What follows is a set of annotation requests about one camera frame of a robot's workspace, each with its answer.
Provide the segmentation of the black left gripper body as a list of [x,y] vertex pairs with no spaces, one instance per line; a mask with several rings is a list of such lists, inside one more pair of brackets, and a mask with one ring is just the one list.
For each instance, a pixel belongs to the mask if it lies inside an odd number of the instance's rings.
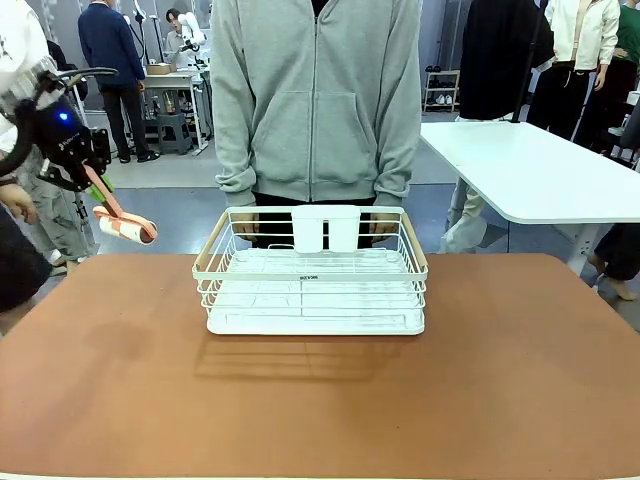
[[60,97],[44,109],[32,99],[19,103],[19,151],[23,158],[36,147],[49,161],[47,174],[65,171],[85,174],[86,166],[96,171],[90,130],[82,123],[67,97]]

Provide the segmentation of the bystander's bare hand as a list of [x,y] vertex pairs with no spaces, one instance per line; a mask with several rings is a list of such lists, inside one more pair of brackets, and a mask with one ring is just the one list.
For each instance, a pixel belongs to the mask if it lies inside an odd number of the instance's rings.
[[29,194],[15,183],[2,184],[0,187],[1,203],[16,218],[27,224],[35,224],[38,214]]

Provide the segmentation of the person's right hand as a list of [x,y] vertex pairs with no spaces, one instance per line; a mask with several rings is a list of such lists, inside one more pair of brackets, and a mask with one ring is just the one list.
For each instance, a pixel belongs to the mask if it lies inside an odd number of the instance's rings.
[[257,213],[232,214],[231,223],[235,234],[248,242],[257,242],[260,227]]

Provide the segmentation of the person's left hand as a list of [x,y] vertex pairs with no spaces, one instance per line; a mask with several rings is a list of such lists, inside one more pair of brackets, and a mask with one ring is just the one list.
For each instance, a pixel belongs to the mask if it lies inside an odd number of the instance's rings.
[[378,243],[396,235],[401,216],[395,213],[372,213],[369,233],[373,243]]

